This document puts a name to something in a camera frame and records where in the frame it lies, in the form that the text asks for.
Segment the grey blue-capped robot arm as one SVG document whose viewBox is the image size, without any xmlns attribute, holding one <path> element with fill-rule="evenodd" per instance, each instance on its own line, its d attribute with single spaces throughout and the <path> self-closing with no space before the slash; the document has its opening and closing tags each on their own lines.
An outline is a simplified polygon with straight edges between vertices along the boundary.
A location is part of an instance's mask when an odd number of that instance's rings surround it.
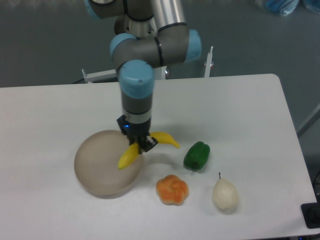
<svg viewBox="0 0 320 240">
<path fill-rule="evenodd" d="M 202 53 L 199 33 L 186 23 L 180 0 L 87 0 L 88 13 L 97 19 L 117 16 L 143 25 L 137 33 L 125 26 L 109 45 L 119 81 L 123 114 L 121 132 L 137 153 L 160 142 L 150 134 L 154 70 L 197 60 Z"/>
</svg>

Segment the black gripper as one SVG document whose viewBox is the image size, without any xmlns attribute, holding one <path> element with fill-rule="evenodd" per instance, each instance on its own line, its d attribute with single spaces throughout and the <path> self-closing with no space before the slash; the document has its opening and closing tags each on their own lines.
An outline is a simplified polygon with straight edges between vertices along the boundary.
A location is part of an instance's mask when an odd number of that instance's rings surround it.
<svg viewBox="0 0 320 240">
<path fill-rule="evenodd" d="M 123 114 L 117 120 L 120 131 L 129 141 L 129 145 L 138 144 L 139 153 L 146 153 L 158 144 L 158 141 L 150 136 L 151 118 L 142 123 L 132 123 L 127 121 Z"/>
</svg>

